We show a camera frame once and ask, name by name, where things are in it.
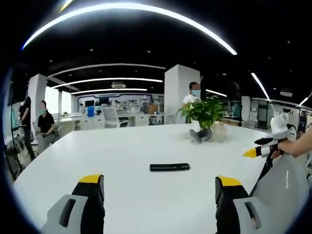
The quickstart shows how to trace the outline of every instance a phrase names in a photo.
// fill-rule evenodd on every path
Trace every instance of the window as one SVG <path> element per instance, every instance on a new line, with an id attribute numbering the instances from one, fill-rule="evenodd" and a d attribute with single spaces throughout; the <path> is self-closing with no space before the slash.
<path id="1" fill-rule="evenodd" d="M 62 91 L 61 111 L 62 113 L 67 112 L 69 114 L 72 112 L 72 95 L 68 92 Z"/>
<path id="2" fill-rule="evenodd" d="M 57 89 L 46 87 L 44 100 L 51 114 L 57 114 L 59 112 L 59 91 Z"/>

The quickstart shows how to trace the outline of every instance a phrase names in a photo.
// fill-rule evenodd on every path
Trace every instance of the black ceiling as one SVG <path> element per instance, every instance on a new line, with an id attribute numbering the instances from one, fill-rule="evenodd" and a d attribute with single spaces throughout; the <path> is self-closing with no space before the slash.
<path id="1" fill-rule="evenodd" d="M 33 25 L 40 28 L 75 9 L 119 1 L 74 0 L 61 14 L 58 9 L 62 2 L 50 5 L 41 2 L 37 4 L 48 9 L 49 14 L 37 22 L 26 16 L 32 27 L 25 33 L 24 41 L 35 31 Z M 238 55 L 233 56 L 198 29 L 164 15 L 122 9 L 98 11 L 68 19 L 41 34 L 20 53 L 13 79 L 27 80 L 36 73 L 49 76 L 94 64 L 136 63 L 167 70 L 181 64 L 201 72 L 204 88 L 225 94 L 231 91 L 231 82 L 236 82 L 242 95 L 264 98 L 251 72 L 257 74 L 271 99 L 299 103 L 312 91 L 308 11 L 303 5 L 264 0 L 244 4 L 224 0 L 135 2 L 165 8 L 195 20 L 224 39 Z M 29 15 L 36 14 L 39 8 L 29 7 Z M 54 77 L 65 82 L 120 77 L 164 80 L 165 71 L 141 66 L 103 66 Z M 103 89 L 110 88 L 111 83 L 98 81 L 73 86 L 81 90 Z M 126 85 L 147 88 L 151 93 L 164 90 L 163 83 L 129 81 Z M 281 96 L 282 90 L 292 92 L 293 96 Z M 305 104 L 312 106 L 312 101 L 309 99 Z"/>

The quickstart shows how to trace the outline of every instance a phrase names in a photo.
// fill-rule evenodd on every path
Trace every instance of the green leaves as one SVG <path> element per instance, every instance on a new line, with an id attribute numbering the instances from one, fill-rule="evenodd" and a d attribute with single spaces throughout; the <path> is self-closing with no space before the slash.
<path id="1" fill-rule="evenodd" d="M 181 112 L 181 116 L 197 120 L 201 129 L 210 128 L 215 121 L 221 120 L 223 116 L 222 103 L 216 96 L 212 96 L 204 101 L 188 103 L 180 108 L 178 112 Z"/>

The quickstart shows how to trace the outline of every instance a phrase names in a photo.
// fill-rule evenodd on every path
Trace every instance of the face mask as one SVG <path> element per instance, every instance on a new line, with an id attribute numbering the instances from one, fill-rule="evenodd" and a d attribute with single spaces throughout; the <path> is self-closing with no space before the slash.
<path id="1" fill-rule="evenodd" d="M 200 90 L 192 90 L 192 94 L 200 98 Z"/>
<path id="2" fill-rule="evenodd" d="M 44 109 L 39 109 L 38 114 L 39 114 L 40 116 L 42 116 L 42 115 L 44 114 L 44 112 L 45 112 Z"/>

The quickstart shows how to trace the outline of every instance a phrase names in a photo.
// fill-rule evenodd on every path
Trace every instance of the white shirt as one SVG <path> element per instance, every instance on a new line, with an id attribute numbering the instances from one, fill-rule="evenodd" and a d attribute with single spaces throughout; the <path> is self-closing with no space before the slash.
<path id="1" fill-rule="evenodd" d="M 188 94 L 187 96 L 185 96 L 185 98 L 183 99 L 183 104 L 187 104 L 189 102 L 195 102 L 195 101 L 200 101 L 199 97 L 196 97 L 192 94 Z"/>

